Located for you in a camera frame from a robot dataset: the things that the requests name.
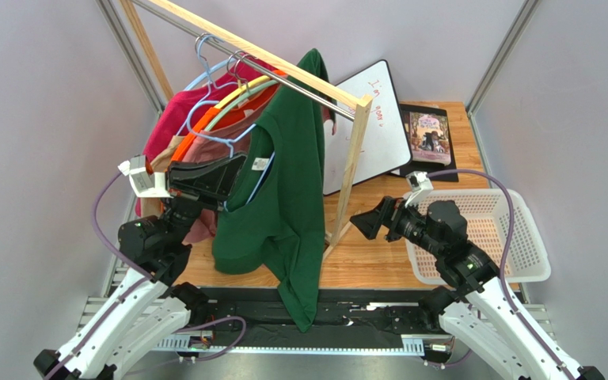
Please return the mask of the green t-shirt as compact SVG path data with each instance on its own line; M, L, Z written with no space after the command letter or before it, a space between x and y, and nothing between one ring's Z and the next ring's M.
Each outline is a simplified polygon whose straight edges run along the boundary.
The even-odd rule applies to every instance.
M276 90L249 133L247 160L218 215L211 249L215 269L227 275L265 266L303 333L317 315L325 250L323 123L317 102Z

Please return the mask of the mint green hanger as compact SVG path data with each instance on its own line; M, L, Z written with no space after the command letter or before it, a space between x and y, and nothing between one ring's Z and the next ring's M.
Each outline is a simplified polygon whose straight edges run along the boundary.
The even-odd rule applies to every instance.
M268 75L249 81L238 78L240 85L206 112L205 131L228 127L255 115L272 99L279 85Z

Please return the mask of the light blue wire hanger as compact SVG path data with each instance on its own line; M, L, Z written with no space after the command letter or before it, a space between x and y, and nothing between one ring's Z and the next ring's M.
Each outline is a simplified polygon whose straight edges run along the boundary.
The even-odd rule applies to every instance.
M173 154L176 162L210 162L240 152L248 153L252 138L260 136L262 130L256 125L267 107L272 94L263 93L252 100L242 101L235 107L211 106L184 137ZM241 193L232 196L229 209L252 203L270 174L276 153L269 147L264 153L246 162Z

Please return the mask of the dusty pink t-shirt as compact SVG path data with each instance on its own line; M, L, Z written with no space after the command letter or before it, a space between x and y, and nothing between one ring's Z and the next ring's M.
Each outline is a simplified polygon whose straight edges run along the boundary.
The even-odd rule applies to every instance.
M197 222L215 219L212 247L222 264L261 256L284 275L295 266L319 267L325 247L322 194L327 108L291 89L267 85L228 108L211 108L177 147L169 164L171 185L188 192L177 168L204 167L206 190L180 202L189 214L184 240L204 236Z

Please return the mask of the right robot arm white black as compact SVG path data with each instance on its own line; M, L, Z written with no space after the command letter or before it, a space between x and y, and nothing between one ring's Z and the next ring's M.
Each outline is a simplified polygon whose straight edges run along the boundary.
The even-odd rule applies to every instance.
M594 366L573 359L516 302L489 255L469 240L455 202L431 203L425 213L386 196L351 223L369 240L385 226L387 241L405 238L436 259L445 286L422 300L424 316L464 342L506 379L602 379Z

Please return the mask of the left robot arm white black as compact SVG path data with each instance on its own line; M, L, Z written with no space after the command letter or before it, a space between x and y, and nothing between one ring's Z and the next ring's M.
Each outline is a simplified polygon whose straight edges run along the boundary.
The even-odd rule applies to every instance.
M122 379L161 340L201 321L207 296L176 283L192 247L184 243L202 211L220 211L246 163L245 153L212 161L172 162L165 172L137 155L118 169L141 198L164 210L124 223L112 251L129 269L122 283L89 322L63 346L33 361L44 379Z

